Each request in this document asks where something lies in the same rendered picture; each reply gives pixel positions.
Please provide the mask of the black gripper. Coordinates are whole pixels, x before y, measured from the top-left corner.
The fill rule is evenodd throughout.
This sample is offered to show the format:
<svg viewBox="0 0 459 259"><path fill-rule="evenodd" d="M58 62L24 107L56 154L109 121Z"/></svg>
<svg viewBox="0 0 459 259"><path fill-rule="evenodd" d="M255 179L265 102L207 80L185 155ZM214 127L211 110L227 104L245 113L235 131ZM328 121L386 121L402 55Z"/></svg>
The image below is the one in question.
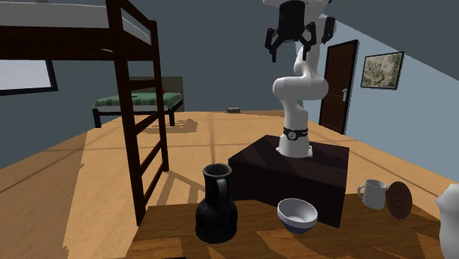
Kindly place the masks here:
<svg viewBox="0 0 459 259"><path fill-rule="evenodd" d="M316 24L311 21L304 24L306 3L303 1L286 1L280 5L279 23L277 32L268 28L266 32L265 48L271 54L271 61L277 61L277 49L284 43L284 40L299 40L303 44L302 59L306 61L307 53L311 47L316 45ZM306 40L302 34L304 31L310 33L310 39Z"/></svg>

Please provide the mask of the dark brown door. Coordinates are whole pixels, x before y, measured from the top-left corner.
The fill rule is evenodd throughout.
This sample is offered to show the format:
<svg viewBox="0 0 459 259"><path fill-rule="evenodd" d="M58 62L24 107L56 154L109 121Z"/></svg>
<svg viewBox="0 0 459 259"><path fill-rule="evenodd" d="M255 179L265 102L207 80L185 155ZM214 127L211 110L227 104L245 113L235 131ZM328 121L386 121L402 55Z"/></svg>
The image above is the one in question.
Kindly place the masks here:
<svg viewBox="0 0 459 259"><path fill-rule="evenodd" d="M358 46L358 40L351 40L327 48L324 78L329 90L321 100L319 124L342 135L348 118Z"/></svg>

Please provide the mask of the dark robot stand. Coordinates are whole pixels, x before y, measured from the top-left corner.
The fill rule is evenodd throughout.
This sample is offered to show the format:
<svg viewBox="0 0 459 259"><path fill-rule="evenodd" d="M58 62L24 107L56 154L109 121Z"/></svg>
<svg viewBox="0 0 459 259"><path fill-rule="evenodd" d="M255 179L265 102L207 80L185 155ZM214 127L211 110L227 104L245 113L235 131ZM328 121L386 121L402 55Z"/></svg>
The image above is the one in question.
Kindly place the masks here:
<svg viewBox="0 0 459 259"><path fill-rule="evenodd" d="M292 158L277 150L279 138L265 135L229 158L229 196L276 207L286 198L305 200L318 221L339 228L346 193L349 148L312 142L313 156Z"/></svg>

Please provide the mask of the bed with green cover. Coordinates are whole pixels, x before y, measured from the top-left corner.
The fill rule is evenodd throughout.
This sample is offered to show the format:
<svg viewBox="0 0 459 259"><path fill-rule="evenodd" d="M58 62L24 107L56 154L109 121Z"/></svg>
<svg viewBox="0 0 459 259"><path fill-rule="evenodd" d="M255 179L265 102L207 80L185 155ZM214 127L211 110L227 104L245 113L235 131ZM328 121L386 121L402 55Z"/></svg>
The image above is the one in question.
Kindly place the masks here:
<svg viewBox="0 0 459 259"><path fill-rule="evenodd" d="M132 104L135 115L148 115L157 110L157 97L155 93L132 93ZM169 124L175 125L174 113L183 105L180 93L164 93L163 104L165 114L169 115ZM118 96L97 99L92 105L95 128L101 128L101 116L119 116L121 106Z"/></svg>

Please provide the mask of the dark wooden bunk bed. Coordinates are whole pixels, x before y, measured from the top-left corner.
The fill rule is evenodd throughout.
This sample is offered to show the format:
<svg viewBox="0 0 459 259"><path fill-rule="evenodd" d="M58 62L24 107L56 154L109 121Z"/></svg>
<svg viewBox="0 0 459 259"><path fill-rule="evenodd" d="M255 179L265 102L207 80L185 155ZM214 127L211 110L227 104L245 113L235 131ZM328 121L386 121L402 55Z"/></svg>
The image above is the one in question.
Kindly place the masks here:
<svg viewBox="0 0 459 259"><path fill-rule="evenodd" d="M103 6L0 1L0 60L108 60L115 66L136 222L168 171L157 23L129 0ZM157 109L135 121L132 92L154 88Z"/></svg>

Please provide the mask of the white bowl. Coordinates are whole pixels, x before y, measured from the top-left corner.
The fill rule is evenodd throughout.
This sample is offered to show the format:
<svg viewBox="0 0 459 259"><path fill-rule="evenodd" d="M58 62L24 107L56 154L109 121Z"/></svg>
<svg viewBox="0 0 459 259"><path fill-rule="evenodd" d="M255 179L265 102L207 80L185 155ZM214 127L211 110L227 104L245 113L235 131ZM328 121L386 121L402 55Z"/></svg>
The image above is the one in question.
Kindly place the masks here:
<svg viewBox="0 0 459 259"><path fill-rule="evenodd" d="M309 202L297 198L281 200L277 215L284 227L291 233L304 234L318 221L318 211Z"/></svg>

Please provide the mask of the white mug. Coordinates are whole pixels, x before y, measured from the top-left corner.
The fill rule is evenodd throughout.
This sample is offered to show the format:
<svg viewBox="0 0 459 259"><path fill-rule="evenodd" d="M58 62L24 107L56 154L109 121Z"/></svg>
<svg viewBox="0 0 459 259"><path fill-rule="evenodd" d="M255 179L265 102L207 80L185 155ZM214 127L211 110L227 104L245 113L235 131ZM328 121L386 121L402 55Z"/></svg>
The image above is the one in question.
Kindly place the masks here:
<svg viewBox="0 0 459 259"><path fill-rule="evenodd" d="M357 188L357 195L366 207L382 210L385 206L385 192L388 185L379 180L367 180L364 185Z"/></svg>

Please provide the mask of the black jug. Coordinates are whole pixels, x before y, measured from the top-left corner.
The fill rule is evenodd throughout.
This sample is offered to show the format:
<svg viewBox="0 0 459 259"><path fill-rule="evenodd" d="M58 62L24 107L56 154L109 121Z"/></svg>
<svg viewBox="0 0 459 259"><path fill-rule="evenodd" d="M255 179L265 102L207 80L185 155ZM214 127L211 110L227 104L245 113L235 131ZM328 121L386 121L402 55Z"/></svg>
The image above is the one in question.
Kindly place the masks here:
<svg viewBox="0 0 459 259"><path fill-rule="evenodd" d="M237 232L238 210L230 198L232 168L212 163L203 168L205 197L196 209L196 235L209 244L230 240Z"/></svg>

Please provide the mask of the brown round disc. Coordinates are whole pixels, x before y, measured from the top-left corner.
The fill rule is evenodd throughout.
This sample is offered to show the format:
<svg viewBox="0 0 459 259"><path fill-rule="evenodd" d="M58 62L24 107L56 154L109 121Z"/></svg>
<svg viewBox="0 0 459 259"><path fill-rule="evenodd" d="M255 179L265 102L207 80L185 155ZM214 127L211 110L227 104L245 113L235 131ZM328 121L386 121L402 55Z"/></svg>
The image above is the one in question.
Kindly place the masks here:
<svg viewBox="0 0 459 259"><path fill-rule="evenodd" d="M385 200L390 214L396 219L405 219L411 212L413 198L409 187L403 182L393 182L385 192Z"/></svg>

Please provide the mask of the wooden table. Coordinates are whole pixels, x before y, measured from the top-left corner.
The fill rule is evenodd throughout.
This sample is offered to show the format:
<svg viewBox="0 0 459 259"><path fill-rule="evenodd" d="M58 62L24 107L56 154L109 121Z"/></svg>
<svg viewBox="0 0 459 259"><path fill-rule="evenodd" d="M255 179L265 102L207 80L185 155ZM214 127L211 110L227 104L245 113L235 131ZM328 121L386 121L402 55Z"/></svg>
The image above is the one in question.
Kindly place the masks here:
<svg viewBox="0 0 459 259"><path fill-rule="evenodd" d="M195 204L149 207L124 259L444 259L440 222L413 206L395 219L347 194L338 228L318 222L308 232L289 232L277 209L238 201L235 236L207 244L195 233Z"/></svg>

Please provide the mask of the white vase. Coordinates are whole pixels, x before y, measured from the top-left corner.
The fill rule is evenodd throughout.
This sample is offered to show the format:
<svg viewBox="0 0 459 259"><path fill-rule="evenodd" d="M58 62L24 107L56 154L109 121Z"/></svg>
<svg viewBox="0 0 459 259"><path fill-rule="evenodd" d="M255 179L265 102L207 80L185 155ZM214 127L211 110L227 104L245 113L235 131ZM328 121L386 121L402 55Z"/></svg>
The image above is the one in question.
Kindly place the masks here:
<svg viewBox="0 0 459 259"><path fill-rule="evenodd" d="M440 211L441 252L445 259L459 259L459 183L450 184L435 204Z"/></svg>

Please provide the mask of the framed wall picture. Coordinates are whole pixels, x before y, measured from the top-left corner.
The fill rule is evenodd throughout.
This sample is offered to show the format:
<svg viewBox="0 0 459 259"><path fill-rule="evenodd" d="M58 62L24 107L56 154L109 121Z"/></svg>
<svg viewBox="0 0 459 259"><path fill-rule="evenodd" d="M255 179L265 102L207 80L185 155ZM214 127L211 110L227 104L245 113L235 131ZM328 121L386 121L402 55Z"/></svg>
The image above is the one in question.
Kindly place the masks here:
<svg viewBox="0 0 459 259"><path fill-rule="evenodd" d="M376 54L365 57L361 88L395 91L404 60L404 52Z"/></svg>

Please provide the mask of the window with dark frame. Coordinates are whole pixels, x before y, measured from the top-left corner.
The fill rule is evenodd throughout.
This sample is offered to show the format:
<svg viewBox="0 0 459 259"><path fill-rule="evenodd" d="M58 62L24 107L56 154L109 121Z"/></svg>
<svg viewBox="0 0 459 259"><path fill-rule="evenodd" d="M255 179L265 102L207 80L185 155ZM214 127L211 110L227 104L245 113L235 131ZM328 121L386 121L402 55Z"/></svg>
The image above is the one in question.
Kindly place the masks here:
<svg viewBox="0 0 459 259"><path fill-rule="evenodd" d="M0 96L58 91L51 60L0 60Z"/></svg>

